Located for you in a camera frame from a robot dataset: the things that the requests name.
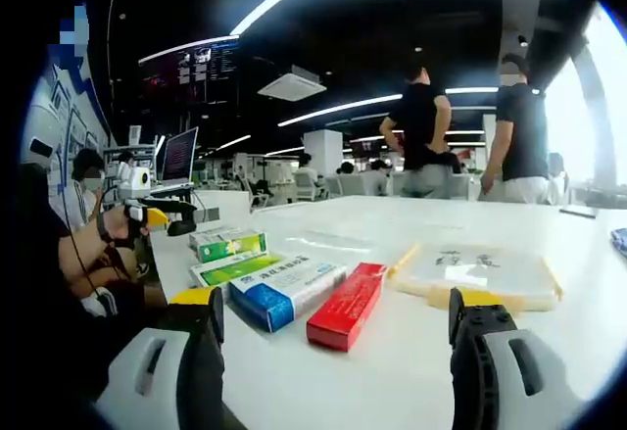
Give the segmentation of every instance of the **black cable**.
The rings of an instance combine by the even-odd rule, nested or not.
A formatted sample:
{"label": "black cable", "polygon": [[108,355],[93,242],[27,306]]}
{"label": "black cable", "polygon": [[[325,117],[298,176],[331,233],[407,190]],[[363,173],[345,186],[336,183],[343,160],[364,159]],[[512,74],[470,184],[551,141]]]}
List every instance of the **black cable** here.
{"label": "black cable", "polygon": [[196,197],[196,199],[198,200],[198,203],[200,203],[200,206],[203,207],[203,222],[205,222],[205,218],[207,217],[207,209],[205,208],[205,204],[203,203],[203,201],[200,199],[200,197],[196,193],[196,190],[192,190],[191,192]]}
{"label": "black cable", "polygon": [[[59,153],[57,153],[57,158],[59,158],[59,166],[63,169],[63,164],[61,162],[61,155]],[[74,246],[74,250],[76,251],[76,258],[78,259],[78,262],[80,263],[80,267],[82,268],[82,271],[85,274],[85,278],[87,278],[87,281],[89,282],[89,285],[91,286],[91,289],[94,291],[94,293],[96,293],[96,296],[98,297],[98,299],[100,299],[100,293],[98,293],[98,290],[96,289],[93,282],[91,281],[91,278],[89,278],[89,273],[87,273],[87,268],[85,268],[85,265],[83,264],[82,259],[80,258],[80,254],[78,253],[78,247],[76,246],[76,241],[74,240],[74,235],[72,233],[72,227],[70,226],[70,217],[68,216],[68,205],[66,204],[66,187],[65,186],[63,187],[63,190],[61,190],[61,198],[63,199],[63,211],[66,214],[66,225],[68,226],[68,231],[70,232],[72,245]]]}

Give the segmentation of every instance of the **desk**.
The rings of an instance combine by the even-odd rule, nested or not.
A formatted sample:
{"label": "desk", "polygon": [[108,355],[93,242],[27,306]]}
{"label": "desk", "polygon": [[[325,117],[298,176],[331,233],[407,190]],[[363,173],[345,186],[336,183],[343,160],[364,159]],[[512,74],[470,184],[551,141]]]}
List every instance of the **desk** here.
{"label": "desk", "polygon": [[[562,357],[568,384],[580,399],[602,388],[627,346],[627,266],[608,242],[610,229],[627,226],[627,212],[601,210],[592,220],[548,206],[344,197],[258,210],[241,222],[265,228],[270,246],[294,226],[359,239],[379,246],[370,261],[390,262],[406,241],[484,243],[543,255],[564,290],[563,301],[554,311],[527,312],[515,320]],[[189,284],[185,270],[193,255],[187,236],[152,236],[171,298]],[[267,334],[225,308],[223,399],[247,428],[451,428],[446,311],[384,288],[348,354],[307,343],[311,314]]]}

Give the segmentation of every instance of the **monitor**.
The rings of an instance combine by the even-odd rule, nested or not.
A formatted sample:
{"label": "monitor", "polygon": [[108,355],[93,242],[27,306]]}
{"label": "monitor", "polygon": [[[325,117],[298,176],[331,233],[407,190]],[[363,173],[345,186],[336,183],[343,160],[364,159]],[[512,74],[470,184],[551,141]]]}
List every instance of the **monitor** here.
{"label": "monitor", "polygon": [[173,136],[166,143],[163,182],[183,183],[192,178],[192,163],[198,127]]}

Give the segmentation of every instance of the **ceiling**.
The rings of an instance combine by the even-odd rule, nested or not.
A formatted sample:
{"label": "ceiling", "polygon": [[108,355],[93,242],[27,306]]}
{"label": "ceiling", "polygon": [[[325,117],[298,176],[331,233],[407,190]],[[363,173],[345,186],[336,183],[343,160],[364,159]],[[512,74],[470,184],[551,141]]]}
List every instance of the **ceiling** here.
{"label": "ceiling", "polygon": [[[179,131],[181,112],[142,115],[137,60],[195,40],[227,35],[264,0],[115,0],[111,23],[114,105],[107,85],[106,18],[110,0],[87,3],[90,61],[100,101],[117,139],[129,124],[144,135]],[[524,7],[525,0],[519,1]],[[283,0],[241,36],[236,98],[231,105],[193,108],[203,150],[251,134],[217,153],[266,153],[301,145],[304,132],[335,120],[389,112],[394,102],[328,114],[285,127],[277,124],[328,107],[400,93],[400,67],[416,47],[432,82],[442,88],[498,85],[497,62],[504,29],[503,0]],[[581,46],[581,29],[592,0],[539,0],[528,48],[534,86],[543,88],[569,50]],[[511,14],[505,12],[511,23]],[[290,65],[320,75],[325,92],[300,102],[257,94]],[[450,96],[454,106],[490,106],[494,94]],[[209,114],[201,119],[201,114]],[[453,129],[478,129],[481,111],[455,111]],[[380,118],[330,126],[346,141],[376,133]]]}

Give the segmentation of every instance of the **red box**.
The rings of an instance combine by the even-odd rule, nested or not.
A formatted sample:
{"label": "red box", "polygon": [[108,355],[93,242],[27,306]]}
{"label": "red box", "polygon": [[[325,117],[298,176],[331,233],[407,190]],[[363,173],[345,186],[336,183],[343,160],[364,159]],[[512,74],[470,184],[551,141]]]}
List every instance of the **red box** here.
{"label": "red box", "polygon": [[348,352],[376,304],[388,267],[360,263],[307,321],[310,342]]}

